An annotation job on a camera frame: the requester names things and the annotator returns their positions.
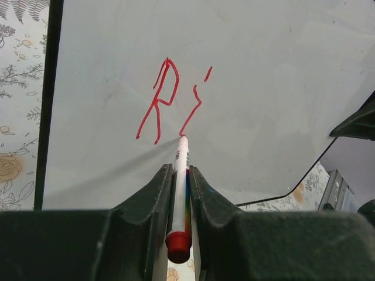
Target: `red line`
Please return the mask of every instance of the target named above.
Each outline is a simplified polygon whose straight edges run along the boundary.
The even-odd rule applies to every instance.
[[[179,132],[179,135],[180,135],[180,136],[184,136],[184,134],[183,134],[183,130],[185,130],[186,125],[189,123],[190,119],[192,119],[192,117],[193,117],[195,111],[196,111],[196,110],[200,107],[200,105],[202,104],[202,101],[200,100],[199,95],[198,95],[198,92],[197,92],[197,85],[194,85],[194,87],[193,87],[193,92],[194,92],[194,96],[195,96],[196,100],[198,101],[198,104],[193,108],[193,110],[191,111],[189,117],[186,119],[185,123],[183,124],[182,129],[181,129],[181,131]]]
[[[148,108],[145,116],[143,117],[143,120],[142,120],[142,122],[141,122],[141,124],[140,124],[140,126],[138,128],[137,135],[135,136],[136,139],[139,139],[139,137],[141,135],[142,128],[143,128],[143,125],[145,124],[148,116],[150,115],[152,108],[155,107],[155,111],[156,111],[156,123],[157,123],[157,127],[158,127],[158,136],[156,138],[155,144],[157,144],[159,142],[160,137],[161,137],[160,109],[159,109],[158,102],[161,102],[162,104],[165,104],[167,106],[172,105],[173,100],[174,100],[175,95],[176,95],[176,92],[177,92],[178,84],[180,82],[179,74],[178,74],[178,71],[177,71],[177,68],[176,68],[175,64],[173,63],[172,60],[170,60],[169,58],[166,58],[164,60],[163,64],[162,64],[161,68],[160,68],[158,78],[156,79],[156,83],[155,83],[155,85],[154,85],[153,88],[155,88],[156,85],[158,84],[159,78],[160,78],[160,75],[161,75],[161,72],[162,72],[162,69],[164,68],[164,66],[165,66],[165,69],[164,69],[162,78],[160,80],[160,85],[159,85],[159,87],[158,87],[158,89],[156,91],[156,94],[155,94],[155,96],[154,96],[154,98],[153,98],[153,100],[151,102],[150,107]],[[161,90],[163,88],[165,77],[167,75],[167,72],[168,72],[170,66],[172,66],[172,69],[175,72],[176,82],[175,82],[175,87],[173,89],[172,96],[171,96],[169,102],[166,102],[166,101],[164,101],[164,100],[162,100],[162,99],[160,99],[158,97],[159,97],[159,94],[160,94],[160,92],[161,92]]]
[[[212,67],[210,67],[210,69],[207,72],[206,78],[204,79],[205,82],[207,82],[207,80],[210,78],[211,71],[212,71]]]

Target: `black plastic object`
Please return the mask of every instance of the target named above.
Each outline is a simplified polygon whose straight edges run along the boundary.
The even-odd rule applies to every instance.
[[[375,200],[363,204],[357,211],[375,227]]]
[[[0,213],[0,280],[166,280],[172,165],[113,210]]]
[[[338,125],[330,136],[347,136],[375,141],[375,91],[364,105]]]
[[[361,215],[247,213],[193,166],[190,183],[196,280],[374,279],[375,230]]]

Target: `marker cap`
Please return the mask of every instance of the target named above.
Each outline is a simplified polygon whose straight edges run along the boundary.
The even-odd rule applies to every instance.
[[[192,238],[185,232],[176,231],[165,240],[168,248],[168,259],[174,263],[184,263],[190,258]]]

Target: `marker barrel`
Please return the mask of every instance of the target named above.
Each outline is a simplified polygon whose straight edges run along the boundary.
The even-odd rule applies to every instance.
[[[166,246],[174,263],[186,262],[192,246],[190,223],[189,148],[188,139],[180,138],[177,148],[169,208]]]

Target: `whiteboard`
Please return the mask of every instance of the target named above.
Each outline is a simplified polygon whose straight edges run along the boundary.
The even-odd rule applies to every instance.
[[[65,1],[43,207],[127,199],[199,100],[190,164],[235,204],[286,195],[373,92],[374,44],[373,1]]]

